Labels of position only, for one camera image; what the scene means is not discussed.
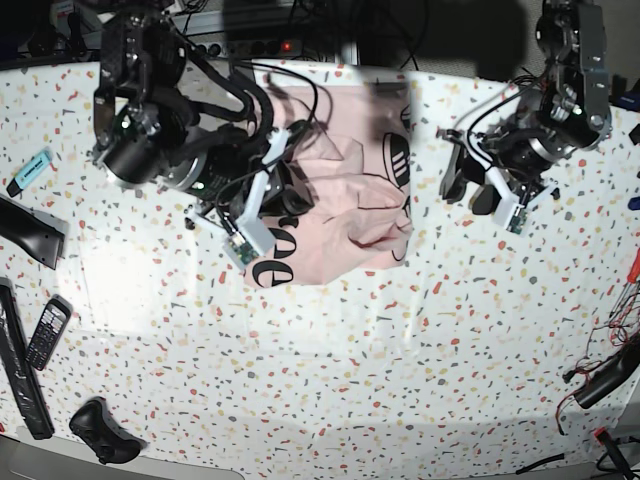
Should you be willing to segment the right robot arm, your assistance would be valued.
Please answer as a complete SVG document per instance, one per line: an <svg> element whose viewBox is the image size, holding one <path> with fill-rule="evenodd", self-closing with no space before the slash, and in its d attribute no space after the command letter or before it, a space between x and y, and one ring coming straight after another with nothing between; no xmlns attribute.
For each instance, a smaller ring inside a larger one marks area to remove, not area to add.
<svg viewBox="0 0 640 480"><path fill-rule="evenodd" d="M96 10L107 21L94 94L95 165L126 189L157 181L189 195L188 229L223 230L229 250L265 254L275 243L267 218L313 208L291 164L312 118L277 125L248 64L220 73L164 2L100 1Z"/></svg>

